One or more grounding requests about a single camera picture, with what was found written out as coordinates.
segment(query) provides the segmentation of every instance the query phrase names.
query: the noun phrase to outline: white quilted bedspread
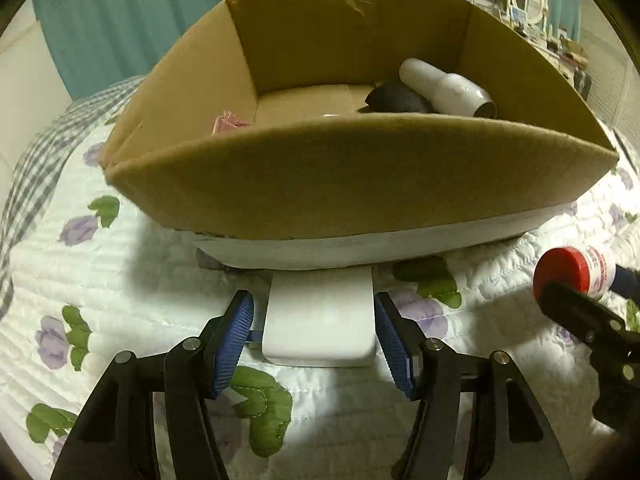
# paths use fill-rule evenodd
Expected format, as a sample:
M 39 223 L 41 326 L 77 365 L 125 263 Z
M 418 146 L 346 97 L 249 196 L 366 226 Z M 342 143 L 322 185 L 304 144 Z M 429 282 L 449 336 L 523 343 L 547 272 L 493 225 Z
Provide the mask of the white quilted bedspread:
M 96 128 L 76 149 L 42 222 L 11 256 L 14 301 L 0 321 L 0 431 L 34 480 L 49 478 L 72 414 L 116 352 L 167 351 L 221 314 L 238 288 L 254 295 L 257 317 L 264 318 L 268 272 L 198 268 L 188 234 L 156 225 L 104 183 L 94 155 L 110 131 Z M 576 478 L 608 435 L 591 417 L 596 374 L 588 349 L 542 316 L 530 280 L 545 250 L 578 239 L 613 244 L 619 262 L 636 264 L 639 190 L 621 161 L 535 232 L 443 254 L 441 267 L 457 292 L 441 301 L 420 297 L 417 283 L 395 280 L 391 266 L 374 272 L 376 288 L 390 290 L 428 335 L 460 352 L 487 356 L 503 349 L 514 357 Z M 428 290 L 428 276 L 419 286 Z M 623 300 L 607 295 L 605 301 L 633 321 Z M 280 443 L 253 442 L 248 418 L 212 407 L 232 479 L 390 478 L 416 406 L 395 388 L 380 352 L 371 368 L 294 368 L 270 365 L 246 348 L 241 364 L 271 375 L 292 403 Z M 461 428 L 468 428 L 468 400 Z M 172 478 L 161 410 L 157 419 L 159 461 L 164 478 Z M 465 438 L 459 440 L 450 478 L 460 478 L 464 465 Z

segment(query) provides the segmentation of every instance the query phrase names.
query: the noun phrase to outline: bed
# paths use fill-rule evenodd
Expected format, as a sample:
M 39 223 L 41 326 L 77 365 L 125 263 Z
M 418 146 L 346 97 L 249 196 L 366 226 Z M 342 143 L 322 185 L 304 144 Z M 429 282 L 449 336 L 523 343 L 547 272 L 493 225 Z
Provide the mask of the bed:
M 196 252 L 190 234 L 160 227 L 107 186 L 101 144 L 142 78 L 72 105 L 22 156 L 2 216 L 0 246 L 0 433 L 34 480 L 49 478 L 66 435 L 114 354 L 167 351 L 221 314 L 239 288 L 264 323 L 270 273 L 237 272 Z M 459 352 L 509 352 L 545 410 L 575 478 L 593 464 L 610 431 L 591 416 L 598 394 L 589 351 L 545 318 L 531 292 L 534 265 L 553 246 L 583 239 L 614 248 L 618 262 L 640 254 L 638 155 L 602 125 L 620 161 L 591 190 L 533 232 L 434 256 L 420 283 L 374 270 L 401 313 Z M 424 298 L 446 280 L 455 292 Z M 638 311 L 611 294 L 609 308 L 640 326 Z M 251 430 L 238 390 L 210 403 L 229 475 L 242 478 L 390 478 L 416 405 L 393 384 L 380 350 L 365 368 L 295 368 L 245 348 L 236 373 L 245 388 L 268 384 L 286 431 Z M 174 478 L 162 397 L 156 441 L 162 477 Z M 470 399 L 461 403 L 449 478 L 462 477 Z

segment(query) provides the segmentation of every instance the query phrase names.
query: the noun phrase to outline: white rectangular object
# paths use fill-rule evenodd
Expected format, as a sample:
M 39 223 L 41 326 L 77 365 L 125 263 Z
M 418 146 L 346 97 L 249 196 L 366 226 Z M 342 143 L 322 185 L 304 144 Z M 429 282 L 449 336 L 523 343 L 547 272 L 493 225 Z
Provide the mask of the white rectangular object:
M 372 364 L 371 267 L 274 272 L 262 353 L 278 365 Z

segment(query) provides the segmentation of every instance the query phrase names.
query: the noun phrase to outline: pink object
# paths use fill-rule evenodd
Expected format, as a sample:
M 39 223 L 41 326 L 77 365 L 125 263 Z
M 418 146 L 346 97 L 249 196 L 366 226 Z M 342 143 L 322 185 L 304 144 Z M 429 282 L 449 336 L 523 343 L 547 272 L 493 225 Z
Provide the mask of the pink object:
M 249 126 L 249 123 L 238 119 L 238 116 L 235 113 L 225 110 L 221 115 L 216 117 L 216 121 L 213 123 L 212 134 L 225 132 L 227 130 L 235 130 L 241 126 Z

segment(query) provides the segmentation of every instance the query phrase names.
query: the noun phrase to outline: checkered fabric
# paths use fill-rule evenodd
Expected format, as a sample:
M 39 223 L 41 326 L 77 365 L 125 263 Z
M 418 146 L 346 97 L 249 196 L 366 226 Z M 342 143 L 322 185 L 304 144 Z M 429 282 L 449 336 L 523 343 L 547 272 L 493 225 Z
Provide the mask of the checkered fabric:
M 68 156 L 101 121 L 120 113 L 143 77 L 132 77 L 73 103 L 38 134 L 14 168 L 0 232 L 0 317 L 11 305 L 14 284 L 9 252 L 42 218 Z

